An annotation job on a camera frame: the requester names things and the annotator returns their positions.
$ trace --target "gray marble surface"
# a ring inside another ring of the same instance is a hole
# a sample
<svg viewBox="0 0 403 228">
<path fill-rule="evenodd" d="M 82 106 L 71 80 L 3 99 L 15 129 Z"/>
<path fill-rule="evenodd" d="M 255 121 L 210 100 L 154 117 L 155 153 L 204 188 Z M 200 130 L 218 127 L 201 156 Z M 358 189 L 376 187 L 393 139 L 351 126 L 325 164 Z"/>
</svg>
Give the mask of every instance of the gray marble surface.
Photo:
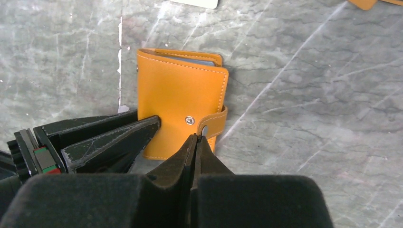
<svg viewBox="0 0 403 228">
<path fill-rule="evenodd" d="M 403 7 L 0 0 L 0 13 L 3 142 L 22 128 L 135 108 L 138 48 L 219 53 L 230 113 L 216 154 L 231 170 L 313 178 L 337 228 L 403 224 Z M 140 158 L 133 171 L 159 163 Z"/>
</svg>

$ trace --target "wallet strap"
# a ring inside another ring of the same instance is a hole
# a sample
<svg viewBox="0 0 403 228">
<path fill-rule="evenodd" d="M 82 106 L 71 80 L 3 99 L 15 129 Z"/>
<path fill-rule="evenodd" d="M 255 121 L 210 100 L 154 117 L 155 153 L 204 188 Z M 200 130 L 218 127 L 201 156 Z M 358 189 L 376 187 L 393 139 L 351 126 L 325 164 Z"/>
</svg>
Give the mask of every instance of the wallet strap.
<svg viewBox="0 0 403 228">
<path fill-rule="evenodd" d="M 204 127 L 207 126 L 207 133 L 204 133 L 207 139 L 215 137 L 224 131 L 225 121 L 227 119 L 228 108 L 223 105 L 221 112 L 214 113 L 202 118 L 197 126 L 197 134 L 203 133 Z"/>
</svg>

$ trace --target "wallet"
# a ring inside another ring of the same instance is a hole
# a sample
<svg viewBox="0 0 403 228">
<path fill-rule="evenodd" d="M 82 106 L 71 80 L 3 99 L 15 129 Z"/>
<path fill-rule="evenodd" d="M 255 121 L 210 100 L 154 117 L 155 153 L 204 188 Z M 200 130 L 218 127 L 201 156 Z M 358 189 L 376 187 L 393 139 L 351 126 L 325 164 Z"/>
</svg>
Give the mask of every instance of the wallet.
<svg viewBox="0 0 403 228">
<path fill-rule="evenodd" d="M 228 70 L 218 54 L 142 48 L 137 50 L 138 119 L 158 115 L 161 128 L 144 150 L 166 160 L 189 135 L 208 139 L 211 150 L 225 127 Z"/>
</svg>

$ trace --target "metal rivet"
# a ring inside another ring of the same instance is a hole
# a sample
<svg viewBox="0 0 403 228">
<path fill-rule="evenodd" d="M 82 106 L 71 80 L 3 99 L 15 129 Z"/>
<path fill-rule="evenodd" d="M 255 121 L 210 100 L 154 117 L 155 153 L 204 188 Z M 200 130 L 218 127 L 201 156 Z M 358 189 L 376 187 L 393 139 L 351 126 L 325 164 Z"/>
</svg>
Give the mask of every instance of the metal rivet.
<svg viewBox="0 0 403 228">
<path fill-rule="evenodd" d="M 193 125 L 193 124 L 194 124 L 194 118 L 191 117 L 191 116 L 187 116 L 187 117 L 185 118 L 185 121 L 186 121 L 186 123 L 189 124 L 189 125 Z"/>
<path fill-rule="evenodd" d="M 209 127 L 208 127 L 208 126 L 204 126 L 204 127 L 203 127 L 203 130 L 201 131 L 201 135 L 202 135 L 202 136 L 206 136 L 208 132 L 209 132 Z"/>
</svg>

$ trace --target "white card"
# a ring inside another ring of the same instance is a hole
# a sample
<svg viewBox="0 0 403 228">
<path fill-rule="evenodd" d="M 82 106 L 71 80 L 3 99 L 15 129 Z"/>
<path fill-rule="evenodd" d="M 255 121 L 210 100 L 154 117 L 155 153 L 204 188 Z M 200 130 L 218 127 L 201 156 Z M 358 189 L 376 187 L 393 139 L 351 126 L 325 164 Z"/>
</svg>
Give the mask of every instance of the white card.
<svg viewBox="0 0 403 228">
<path fill-rule="evenodd" d="M 218 0 L 170 0 L 170 1 L 204 7 L 208 9 L 215 9 L 218 5 Z"/>
</svg>

